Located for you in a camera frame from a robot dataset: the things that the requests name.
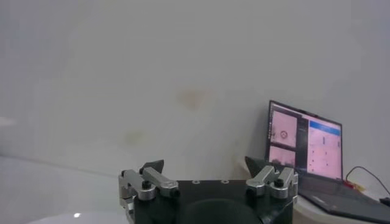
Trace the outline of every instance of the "metal bracket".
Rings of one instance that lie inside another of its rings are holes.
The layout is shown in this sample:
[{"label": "metal bracket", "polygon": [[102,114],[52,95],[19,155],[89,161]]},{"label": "metal bracket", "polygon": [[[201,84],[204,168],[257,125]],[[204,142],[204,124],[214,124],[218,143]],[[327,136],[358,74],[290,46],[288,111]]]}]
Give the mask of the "metal bracket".
[{"label": "metal bracket", "polygon": [[148,201],[156,196],[156,187],[145,181],[134,170],[125,170],[119,176],[119,187],[122,198],[136,195],[141,201]]},{"label": "metal bracket", "polygon": [[133,221],[134,221],[134,218],[133,218],[133,214],[134,214],[133,198],[132,197],[127,198],[127,199],[120,198],[119,204],[124,208],[124,210],[126,212],[127,221],[129,221],[129,223],[133,223]]},{"label": "metal bracket", "polygon": [[273,166],[265,166],[254,178],[246,181],[247,192],[251,192],[256,197],[264,195],[266,184],[276,180],[278,175],[279,171]]},{"label": "metal bracket", "polygon": [[298,195],[298,174],[294,173],[293,168],[285,167],[278,177],[270,185],[271,195],[274,198],[284,199],[290,194],[296,202]]},{"label": "metal bracket", "polygon": [[164,177],[151,167],[144,168],[142,177],[156,185],[164,197],[177,198],[180,196],[179,183]]}]

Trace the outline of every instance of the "black cable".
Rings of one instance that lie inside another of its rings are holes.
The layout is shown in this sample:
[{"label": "black cable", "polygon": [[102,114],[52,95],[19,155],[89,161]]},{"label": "black cable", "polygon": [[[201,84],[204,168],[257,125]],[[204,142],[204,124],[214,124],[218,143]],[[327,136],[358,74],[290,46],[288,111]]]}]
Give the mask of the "black cable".
[{"label": "black cable", "polygon": [[346,181],[348,181],[348,176],[350,175],[350,173],[352,173],[353,170],[355,170],[356,168],[360,168],[360,169],[363,169],[365,171],[367,171],[367,173],[371,174],[373,177],[375,177],[375,179],[377,179],[377,181],[379,181],[379,183],[382,185],[382,187],[388,192],[388,194],[390,195],[390,192],[389,190],[385,187],[385,185],[382,183],[382,181],[379,180],[379,178],[377,178],[377,176],[375,176],[372,172],[370,172],[369,170],[367,170],[366,168],[364,168],[363,166],[355,166],[354,168],[352,168],[352,170],[350,172],[348,172],[347,176],[346,176]]}]

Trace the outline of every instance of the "black object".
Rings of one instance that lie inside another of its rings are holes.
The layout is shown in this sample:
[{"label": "black object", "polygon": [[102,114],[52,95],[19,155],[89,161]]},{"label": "black object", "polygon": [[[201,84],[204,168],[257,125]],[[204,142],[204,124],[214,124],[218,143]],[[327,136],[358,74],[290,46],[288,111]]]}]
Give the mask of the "black object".
[{"label": "black object", "polygon": [[[246,158],[256,175],[267,163]],[[132,217],[140,224],[288,224],[293,222],[293,198],[277,199],[265,194],[246,194],[245,180],[178,181],[180,192],[153,200],[135,197]]]},{"label": "black object", "polygon": [[299,181],[298,193],[329,214],[390,224],[390,208],[343,183],[308,176]]},{"label": "black object", "polygon": [[154,161],[154,162],[145,163],[140,168],[139,173],[142,174],[144,169],[147,168],[147,167],[151,167],[151,168],[155,169],[157,172],[162,173],[163,172],[163,168],[164,168],[164,160],[161,159],[161,160],[157,160],[157,161]]},{"label": "black object", "polygon": [[379,201],[384,205],[390,206],[390,198],[381,198]]},{"label": "black object", "polygon": [[142,189],[149,189],[149,188],[151,188],[151,186],[152,186],[151,182],[149,182],[147,180],[144,180],[142,182]]},{"label": "black object", "polygon": [[275,187],[283,187],[284,182],[282,179],[277,179],[277,180],[275,180],[274,184],[275,184]]},{"label": "black object", "polygon": [[178,189],[172,189],[169,193],[169,195],[172,197],[172,198],[177,198],[177,197],[180,197],[180,191]]}]

